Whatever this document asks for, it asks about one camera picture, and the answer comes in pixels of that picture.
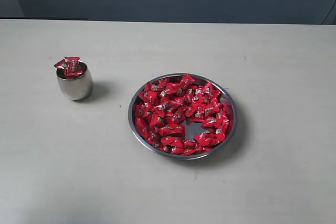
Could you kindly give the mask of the red candy sticking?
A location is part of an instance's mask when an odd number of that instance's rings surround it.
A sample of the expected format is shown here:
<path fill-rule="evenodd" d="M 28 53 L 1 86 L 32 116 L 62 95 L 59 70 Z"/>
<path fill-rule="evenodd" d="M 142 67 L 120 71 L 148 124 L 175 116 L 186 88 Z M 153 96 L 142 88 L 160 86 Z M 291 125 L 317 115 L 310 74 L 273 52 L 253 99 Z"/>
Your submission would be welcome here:
<path fill-rule="evenodd" d="M 66 59 L 62 59 L 58 63 L 54 65 L 56 69 L 66 69 L 68 66 L 68 61 Z"/>

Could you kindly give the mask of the stainless steel plate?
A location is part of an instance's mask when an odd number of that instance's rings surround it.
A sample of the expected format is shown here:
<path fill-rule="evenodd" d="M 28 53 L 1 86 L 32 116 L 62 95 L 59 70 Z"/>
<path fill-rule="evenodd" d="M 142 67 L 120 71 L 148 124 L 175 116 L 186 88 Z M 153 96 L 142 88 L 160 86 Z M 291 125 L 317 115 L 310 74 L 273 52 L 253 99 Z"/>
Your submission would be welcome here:
<path fill-rule="evenodd" d="M 134 136 L 149 150 L 176 160 L 193 160 L 220 150 L 237 128 L 237 109 L 230 95 L 205 77 L 186 89 L 185 73 L 166 74 L 144 84 L 128 110 Z"/>

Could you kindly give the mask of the red candy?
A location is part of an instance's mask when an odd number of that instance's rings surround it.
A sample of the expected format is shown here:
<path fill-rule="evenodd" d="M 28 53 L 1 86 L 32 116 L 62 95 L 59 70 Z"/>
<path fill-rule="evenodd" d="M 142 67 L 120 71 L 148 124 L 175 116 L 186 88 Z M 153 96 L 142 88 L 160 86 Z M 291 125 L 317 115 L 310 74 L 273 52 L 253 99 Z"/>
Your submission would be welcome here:
<path fill-rule="evenodd" d="M 80 67 L 80 64 L 79 64 L 79 57 L 66 57 L 65 58 L 67 61 L 68 61 L 68 66 L 67 67 Z"/>
<path fill-rule="evenodd" d="M 83 74 L 83 70 L 79 67 L 68 67 L 63 70 L 65 79 L 75 79 Z"/>

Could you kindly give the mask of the stainless steel cup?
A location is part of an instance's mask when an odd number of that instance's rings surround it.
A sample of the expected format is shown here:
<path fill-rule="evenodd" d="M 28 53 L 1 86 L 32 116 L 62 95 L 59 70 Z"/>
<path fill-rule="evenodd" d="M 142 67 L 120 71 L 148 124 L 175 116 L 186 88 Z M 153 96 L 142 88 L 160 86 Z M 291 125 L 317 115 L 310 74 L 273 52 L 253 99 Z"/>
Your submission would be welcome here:
<path fill-rule="evenodd" d="M 87 65 L 82 61 L 79 61 L 79 65 L 83 69 L 83 74 L 73 79 L 66 79 L 61 69 L 56 70 L 61 92 L 74 101 L 86 99 L 93 90 L 93 79 Z"/>

